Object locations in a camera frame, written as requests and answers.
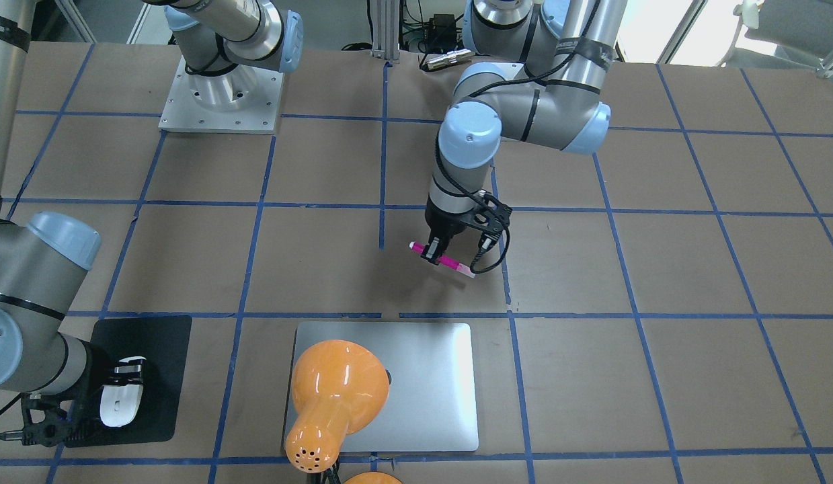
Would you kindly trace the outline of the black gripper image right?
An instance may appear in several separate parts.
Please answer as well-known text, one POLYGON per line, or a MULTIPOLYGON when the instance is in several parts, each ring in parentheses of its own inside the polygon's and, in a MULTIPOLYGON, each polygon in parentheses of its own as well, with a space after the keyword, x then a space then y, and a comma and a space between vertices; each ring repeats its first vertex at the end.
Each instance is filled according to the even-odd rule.
POLYGON ((474 196, 457 196, 453 199, 455 202, 452 208, 442 208, 432 197, 426 203, 426 223, 430 235, 420 257, 435 266, 446 256, 454 236, 463 230, 475 229, 481 232, 479 249, 489 251, 510 224, 511 206, 500 202, 489 192, 478 191, 474 196))

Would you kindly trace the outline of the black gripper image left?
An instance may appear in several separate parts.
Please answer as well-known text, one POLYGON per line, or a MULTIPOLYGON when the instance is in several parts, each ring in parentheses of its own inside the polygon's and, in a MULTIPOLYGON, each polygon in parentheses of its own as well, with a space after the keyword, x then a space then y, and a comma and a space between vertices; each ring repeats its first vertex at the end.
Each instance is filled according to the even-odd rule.
MULTIPOLYGON (((105 432, 100 401, 111 359, 105 350, 88 350, 87 363, 89 368, 70 389, 37 399, 31 395, 22 397, 23 445, 53 447, 69 443, 81 446, 93 443, 105 432)), ((112 385, 143 385, 147 367, 145 356, 119 360, 112 369, 112 385)))

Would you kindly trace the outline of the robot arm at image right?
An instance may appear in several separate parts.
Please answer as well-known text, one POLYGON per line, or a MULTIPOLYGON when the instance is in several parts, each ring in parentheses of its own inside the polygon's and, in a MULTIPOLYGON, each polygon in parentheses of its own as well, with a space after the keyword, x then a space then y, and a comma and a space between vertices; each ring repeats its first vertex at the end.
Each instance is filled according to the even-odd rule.
POLYGON ((435 140, 422 257, 439 264, 451 239, 480 233, 471 270, 510 235, 512 209, 483 189, 503 138, 590 155, 612 110, 600 92, 625 1, 469 1, 463 43, 494 57, 466 68, 435 140))

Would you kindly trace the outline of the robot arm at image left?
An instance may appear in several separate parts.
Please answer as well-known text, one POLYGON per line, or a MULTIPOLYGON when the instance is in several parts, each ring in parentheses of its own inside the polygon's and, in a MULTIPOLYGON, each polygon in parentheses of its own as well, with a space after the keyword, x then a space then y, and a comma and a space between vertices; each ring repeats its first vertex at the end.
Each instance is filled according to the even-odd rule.
MULTIPOLYGON (((0 1, 0 211, 33 1, 0 1)), ((272 1, 161 1, 182 50, 164 132, 271 134, 305 25, 272 1)), ((157 443, 175 432, 192 319, 104 319, 90 342, 61 333, 102 236, 77 218, 0 218, 0 389, 22 426, 1 441, 70 448, 157 443)))

